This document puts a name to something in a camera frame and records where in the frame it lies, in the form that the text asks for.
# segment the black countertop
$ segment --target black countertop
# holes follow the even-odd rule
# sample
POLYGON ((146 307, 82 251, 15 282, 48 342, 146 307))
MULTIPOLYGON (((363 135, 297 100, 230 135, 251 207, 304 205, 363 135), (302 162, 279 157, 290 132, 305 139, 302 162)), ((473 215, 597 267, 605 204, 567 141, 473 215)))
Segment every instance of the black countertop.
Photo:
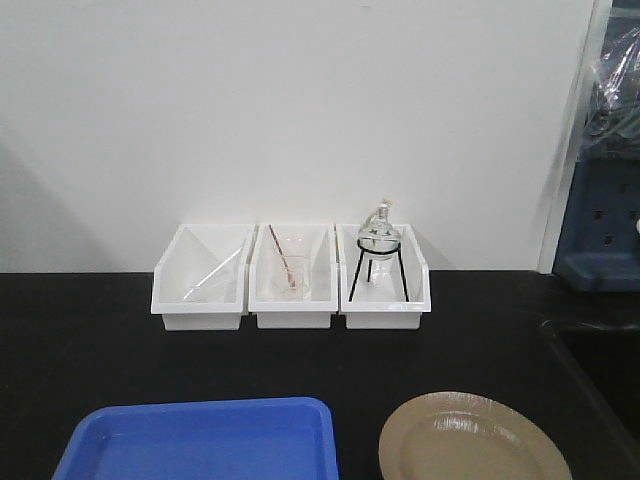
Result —
POLYGON ((166 332, 149 274, 0 275, 0 478, 47 479, 75 425, 108 405, 313 396, 342 480, 380 479, 378 436, 405 401, 456 390, 521 412, 575 480, 640 478, 541 325, 637 322, 638 294, 582 295, 530 272, 432 272, 418 331, 166 332))

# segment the white wall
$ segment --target white wall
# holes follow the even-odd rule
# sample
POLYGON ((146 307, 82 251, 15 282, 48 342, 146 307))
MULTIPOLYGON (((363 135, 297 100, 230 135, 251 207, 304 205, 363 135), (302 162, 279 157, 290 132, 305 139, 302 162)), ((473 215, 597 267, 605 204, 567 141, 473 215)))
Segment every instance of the white wall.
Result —
POLYGON ((0 271, 181 222, 360 221, 535 269, 591 0, 0 0, 0 271))

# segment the white storage bin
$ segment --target white storage bin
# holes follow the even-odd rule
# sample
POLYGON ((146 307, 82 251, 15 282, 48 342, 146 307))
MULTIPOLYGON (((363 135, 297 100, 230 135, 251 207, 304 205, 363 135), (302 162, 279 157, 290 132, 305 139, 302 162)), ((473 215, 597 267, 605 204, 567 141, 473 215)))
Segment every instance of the white storage bin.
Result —
POLYGON ((340 262, 340 313, 346 316, 347 328, 420 327, 422 312, 431 311, 429 268, 422 256, 410 225, 394 225, 402 235, 402 261, 409 301, 404 297, 398 255, 386 261, 373 261, 371 280, 367 281, 368 259, 365 255, 353 300, 351 285, 360 258, 356 244, 360 225, 336 225, 340 262))
POLYGON ((333 225, 273 225, 273 230, 284 258, 269 226, 261 225, 250 266, 249 310, 258 327, 329 328, 338 311, 333 225))
POLYGON ((153 272, 151 313, 167 330, 237 330, 247 313, 254 225, 181 225, 153 272))

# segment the glassware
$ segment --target glassware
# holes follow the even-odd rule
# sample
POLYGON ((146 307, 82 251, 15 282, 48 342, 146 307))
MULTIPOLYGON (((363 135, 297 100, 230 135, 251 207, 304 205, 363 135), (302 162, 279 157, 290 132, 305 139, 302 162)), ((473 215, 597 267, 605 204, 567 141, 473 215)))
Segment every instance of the glassware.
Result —
POLYGON ((389 223, 388 215, 389 204, 383 202, 358 232, 358 246, 367 258, 388 260, 400 245, 400 232, 389 223))

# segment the plastic bin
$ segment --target plastic bin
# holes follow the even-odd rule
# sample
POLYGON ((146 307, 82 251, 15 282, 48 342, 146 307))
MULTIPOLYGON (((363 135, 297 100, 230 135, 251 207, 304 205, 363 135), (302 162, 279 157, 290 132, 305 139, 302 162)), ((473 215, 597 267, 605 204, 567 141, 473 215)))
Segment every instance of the plastic bin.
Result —
POLYGON ((250 266, 249 310, 258 327, 329 328, 338 311, 333 225, 273 225, 273 230, 284 258, 269 226, 261 225, 250 266), (289 280, 302 288, 289 290, 289 280))
POLYGON ((349 293, 360 249, 356 241, 360 225, 336 225, 340 262, 340 313, 347 328, 417 329, 423 312, 431 311, 429 268, 409 225, 394 225, 402 235, 402 260, 409 301, 404 297, 398 255, 373 261, 367 281, 367 260, 363 261, 353 300, 349 293))
POLYGON ((181 225, 153 272, 151 313, 167 330, 237 330, 247 313, 255 225, 181 225))
POLYGON ((53 480, 338 480, 313 398, 108 407, 77 426, 53 480))

